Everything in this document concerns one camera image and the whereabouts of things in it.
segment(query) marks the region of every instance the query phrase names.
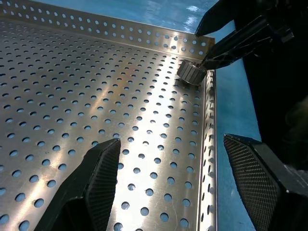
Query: knurled cylinder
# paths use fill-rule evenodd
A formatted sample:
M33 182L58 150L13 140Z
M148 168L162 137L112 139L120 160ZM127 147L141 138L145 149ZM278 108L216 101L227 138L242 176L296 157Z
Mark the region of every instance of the knurled cylinder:
M192 85L200 85L206 75L206 70L198 68L194 63L183 60L178 71L178 76Z

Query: metal surface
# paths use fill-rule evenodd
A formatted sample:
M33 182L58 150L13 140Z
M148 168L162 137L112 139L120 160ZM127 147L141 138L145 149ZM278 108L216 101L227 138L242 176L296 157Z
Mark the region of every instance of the metal surface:
M206 75L206 70L198 68L196 63L183 60L178 68L177 75L185 82L199 86Z
M170 50L5 18L0 35L1 229L33 229L86 151L112 137L122 154L109 230L215 229L214 72L196 88L177 80Z
M158 26L132 23L127 20L74 11L33 1L15 0L3 4L3 15L42 26L78 32L115 42L169 52L195 59L214 45L209 37L196 38L194 34Z

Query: blue floor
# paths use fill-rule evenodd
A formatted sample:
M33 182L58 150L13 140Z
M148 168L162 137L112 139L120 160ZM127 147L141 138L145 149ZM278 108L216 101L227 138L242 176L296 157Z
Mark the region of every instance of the blue floor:
M89 13L195 32L204 13L217 0L40 0ZM216 42L234 30L227 24L211 36ZM256 114L242 60L217 70L218 228L220 231L253 231L254 226L237 192L223 134L260 140Z

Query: circular hole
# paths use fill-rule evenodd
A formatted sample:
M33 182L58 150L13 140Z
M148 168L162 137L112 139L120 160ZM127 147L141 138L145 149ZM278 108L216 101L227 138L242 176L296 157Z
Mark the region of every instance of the circular hole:
M27 142L30 141L30 138L29 138L29 137L24 137L24 138L22 139L22 141L23 141L24 143L27 143Z
M97 141L93 141L93 142L92 142L92 147L94 147L94 146L97 145L97 144L98 144Z
M78 137L78 138L77 138L77 142L79 142L79 143L80 143L80 142L83 142L83 140L84 140L83 137Z
M139 169L139 168L137 168L137 167L136 167L136 168L134 168L134 170L133 170L133 171L134 171L134 173L135 173L135 174L140 173L140 169Z
M4 225L9 221L10 217L7 214L1 215L0 216L0 225Z
M189 153L189 154L188 154L188 157L189 157L190 159L194 159L194 154Z
M39 198L39 199L37 199L37 200L34 202L34 206L35 206L36 208L41 207L43 204L44 204L44 200L43 200L42 198Z
M20 174L21 174L21 171L20 171L20 170L16 170L16 171L14 171L14 172L12 173L12 176L13 176L13 177L19 177Z
M167 194L164 195L164 200L165 201L171 201L172 200L172 196L167 193Z
M167 213L162 213L160 215L160 219L161 219L162 222L167 222L169 220L169 216L168 216Z
M156 178L157 178L157 173L156 173L156 172L152 172L152 173L150 174L150 177L151 177L152 179L156 179Z
M10 134L7 135L7 138L10 138L10 139L11 139L11 138L13 138L13 137L15 137L15 133L10 133Z
M161 160L160 160L159 158L155 158L155 159L154 159L154 162L155 162L156 164L160 164Z
M27 155L26 156L26 161L31 161L34 159L34 156L33 155Z
M186 219L184 219L184 218L181 219L180 225L181 225L181 227L183 227L183 228L187 228L188 225L189 225L188 220L186 220Z
M123 202L122 205L121 205L121 208L123 210L127 210L129 208L129 203L128 202Z
M38 179L39 179L38 175L33 175L33 176L30 177L29 181L31 183L34 183L34 182L37 182Z
M193 186L193 185L192 185L189 181L185 182L185 187L186 187L187 189L191 189L192 186Z
M57 151L61 150L61 148L60 148L59 145L56 145L56 146L54 146L54 147L52 148L52 150L57 152Z
M141 215L147 216L149 214L149 209L147 207L143 207L140 212Z
M18 154L17 150L11 151L10 152L10 156L16 156Z
M172 152L173 152L174 154L179 154L179 153L180 153L178 149L173 149Z
M25 199L26 195L24 193L20 193L15 197L15 201L20 202Z
M122 164L122 163L119 163L119 164L118 164L118 167L117 167L117 169L122 169L122 168L124 168L124 164Z
M188 166L188 167L186 168L186 170L187 170L187 172L190 172L190 173L192 173L192 172L193 172L193 168L192 168L192 167L190 167L190 166Z
M26 124L27 124L26 122L21 122L21 123L19 123L19 126L23 127L23 126L25 126Z
M3 196L6 192L6 188L0 188L0 196Z
M129 154L129 150L124 149L124 150L122 151L122 153L123 153L124 155L127 155L127 154Z
M47 182L47 187L52 188L53 186L56 185L56 181L55 180L50 180Z
M191 206L191 202L188 199L184 199L182 202L185 207Z
M49 129L49 130L47 131L47 133L48 133L48 134L53 134L53 133L54 133L54 130L53 130L53 129Z
M172 168L177 168L177 167L178 167L177 163L175 163L175 162L171 162L171 163L170 163L170 166L171 166Z
M29 225L30 225L30 222L27 221L27 220L24 220L23 222L20 223L18 228L19 228L20 231L26 231L26 230L28 230Z
M175 183L173 177L168 177L167 182L168 182L168 184L174 184Z
M61 164L61 165L59 165L58 169L59 169L59 170L64 170L64 169L66 169L66 164Z
M63 133L63 134L62 134L62 138L66 139L66 138L68 138L68 137L69 137L69 134L68 134L68 133Z
M74 149L71 149L71 150L68 151L69 155L74 155L75 153L76 153L76 151Z
M121 223L116 223L114 225L114 231L121 231L123 230L123 225Z
M134 184L129 184L128 185L128 190L130 190L130 191L133 191L133 190L135 190L135 185Z
M152 196L152 195L154 194L154 192L153 192L152 189L147 189L147 190L145 191L145 194L146 194L147 196Z

